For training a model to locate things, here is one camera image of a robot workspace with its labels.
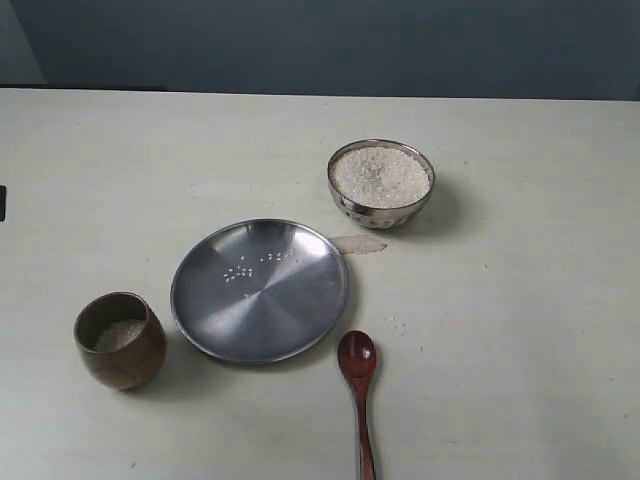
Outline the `red wooden spoon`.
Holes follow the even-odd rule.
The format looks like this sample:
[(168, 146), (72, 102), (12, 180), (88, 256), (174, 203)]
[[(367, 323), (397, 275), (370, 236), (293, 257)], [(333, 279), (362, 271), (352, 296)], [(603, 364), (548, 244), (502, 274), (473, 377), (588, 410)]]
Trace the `red wooden spoon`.
[(347, 332), (338, 345), (340, 371), (351, 388), (357, 415), (360, 478), (375, 480), (375, 463), (368, 431), (367, 398), (377, 366), (373, 340), (363, 331)]

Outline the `round steel plate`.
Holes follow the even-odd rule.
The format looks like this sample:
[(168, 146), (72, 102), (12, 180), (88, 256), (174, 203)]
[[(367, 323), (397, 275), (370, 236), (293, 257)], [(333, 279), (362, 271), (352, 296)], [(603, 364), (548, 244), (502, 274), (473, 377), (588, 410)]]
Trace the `round steel plate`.
[(170, 291), (181, 333), (210, 357), (237, 365), (291, 358), (323, 339), (349, 297), (347, 264), (318, 231), (252, 219), (201, 240)]

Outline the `steel bowl of rice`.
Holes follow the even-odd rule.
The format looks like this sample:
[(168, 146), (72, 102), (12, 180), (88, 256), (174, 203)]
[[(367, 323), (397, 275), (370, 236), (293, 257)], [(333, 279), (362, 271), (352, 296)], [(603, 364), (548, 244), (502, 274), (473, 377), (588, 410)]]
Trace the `steel bowl of rice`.
[(431, 162), (403, 143), (364, 139), (330, 157), (329, 191), (347, 217), (370, 229), (400, 226), (420, 212), (435, 186)]

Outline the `brown wooden cup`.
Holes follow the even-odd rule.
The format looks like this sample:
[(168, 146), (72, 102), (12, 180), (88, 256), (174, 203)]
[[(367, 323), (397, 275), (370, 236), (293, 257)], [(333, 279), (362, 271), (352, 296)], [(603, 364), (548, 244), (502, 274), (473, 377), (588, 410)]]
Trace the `brown wooden cup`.
[(150, 382), (166, 357), (160, 321), (131, 292), (112, 292), (91, 301), (77, 316), (73, 333), (90, 375), (112, 389), (130, 390)]

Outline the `black object at table edge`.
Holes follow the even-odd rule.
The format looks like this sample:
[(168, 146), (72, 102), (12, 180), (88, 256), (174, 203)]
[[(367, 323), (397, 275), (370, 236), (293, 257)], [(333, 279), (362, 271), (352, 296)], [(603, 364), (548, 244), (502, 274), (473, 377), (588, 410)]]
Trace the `black object at table edge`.
[(4, 222), (6, 219), (7, 208), (7, 188), (4, 185), (0, 186), (0, 222)]

